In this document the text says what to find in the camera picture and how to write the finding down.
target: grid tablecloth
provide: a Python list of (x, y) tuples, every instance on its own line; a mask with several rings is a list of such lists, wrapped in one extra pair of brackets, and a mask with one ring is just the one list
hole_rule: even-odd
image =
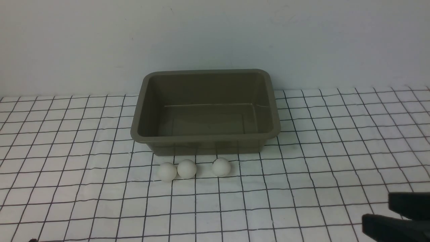
[[(276, 91), (259, 154), (157, 157), (132, 141), (135, 95), (0, 100), (0, 241), (372, 241), (365, 213), (430, 191), (427, 87)], [(159, 181), (163, 162), (197, 177)]]

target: white wall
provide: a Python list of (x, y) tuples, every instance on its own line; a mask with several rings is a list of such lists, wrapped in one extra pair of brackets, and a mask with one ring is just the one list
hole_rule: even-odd
[(429, 0), (0, 0), (0, 96), (136, 93), (153, 71), (277, 89), (430, 85)]

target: plastic tray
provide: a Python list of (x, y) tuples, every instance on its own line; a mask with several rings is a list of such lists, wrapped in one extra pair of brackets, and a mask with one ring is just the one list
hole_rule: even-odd
[(279, 132), (270, 76), (258, 69), (151, 73), (131, 128), (155, 155), (257, 153)]

